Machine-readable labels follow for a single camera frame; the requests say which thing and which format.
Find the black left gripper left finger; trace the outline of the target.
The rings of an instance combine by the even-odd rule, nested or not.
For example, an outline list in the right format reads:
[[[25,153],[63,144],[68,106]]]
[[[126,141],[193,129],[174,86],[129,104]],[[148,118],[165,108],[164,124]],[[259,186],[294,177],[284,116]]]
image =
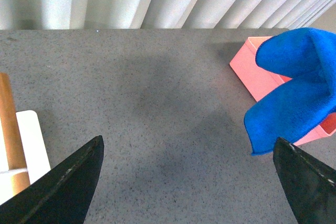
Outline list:
[[[1,205],[1,223],[84,223],[100,177],[101,135]]]

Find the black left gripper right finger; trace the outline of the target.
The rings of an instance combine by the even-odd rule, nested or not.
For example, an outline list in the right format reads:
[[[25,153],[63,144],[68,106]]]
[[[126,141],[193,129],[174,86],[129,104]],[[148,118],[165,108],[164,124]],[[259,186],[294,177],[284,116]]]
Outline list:
[[[298,223],[335,223],[335,169],[282,137],[273,162]]]

